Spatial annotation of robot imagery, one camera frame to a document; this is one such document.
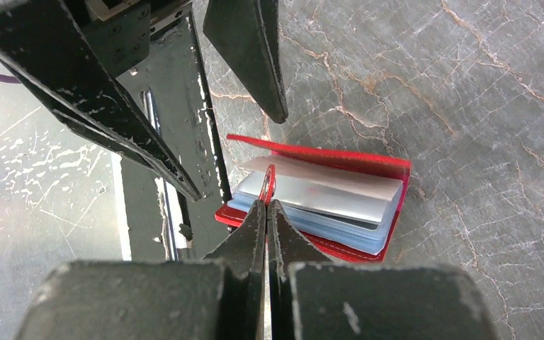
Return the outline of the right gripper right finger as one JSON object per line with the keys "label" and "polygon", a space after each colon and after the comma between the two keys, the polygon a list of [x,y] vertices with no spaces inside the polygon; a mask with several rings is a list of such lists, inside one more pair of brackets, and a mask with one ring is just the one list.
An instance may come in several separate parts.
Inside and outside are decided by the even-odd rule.
{"label": "right gripper right finger", "polygon": [[333,262],[267,208],[274,339],[494,339],[466,272],[445,264]]}

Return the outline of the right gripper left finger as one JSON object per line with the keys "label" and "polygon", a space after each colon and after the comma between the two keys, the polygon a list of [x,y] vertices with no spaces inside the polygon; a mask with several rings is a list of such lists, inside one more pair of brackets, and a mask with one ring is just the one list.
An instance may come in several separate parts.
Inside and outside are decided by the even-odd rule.
{"label": "right gripper left finger", "polygon": [[266,206],[201,260],[75,261],[40,285],[18,339],[262,339]]}

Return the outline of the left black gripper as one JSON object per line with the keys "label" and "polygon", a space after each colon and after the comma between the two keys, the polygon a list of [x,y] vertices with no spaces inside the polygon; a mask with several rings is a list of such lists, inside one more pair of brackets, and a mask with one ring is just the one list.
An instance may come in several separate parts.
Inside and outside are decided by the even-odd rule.
{"label": "left black gripper", "polygon": [[[288,118],[279,1],[211,0],[203,33],[264,113]],[[149,55],[150,38],[190,1],[0,1],[0,63],[74,133],[131,159],[187,199],[201,192],[114,79]]]}

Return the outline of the red card holder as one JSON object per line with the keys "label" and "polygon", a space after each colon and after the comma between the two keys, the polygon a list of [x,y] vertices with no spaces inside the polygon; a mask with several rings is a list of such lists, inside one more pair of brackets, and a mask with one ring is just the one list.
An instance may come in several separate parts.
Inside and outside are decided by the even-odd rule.
{"label": "red card holder", "polygon": [[239,227],[275,167],[276,190],[292,226],[325,254],[348,262],[381,262],[407,194],[411,163],[367,152],[281,144],[243,135],[227,139],[270,151],[243,166],[247,176],[215,219]]}

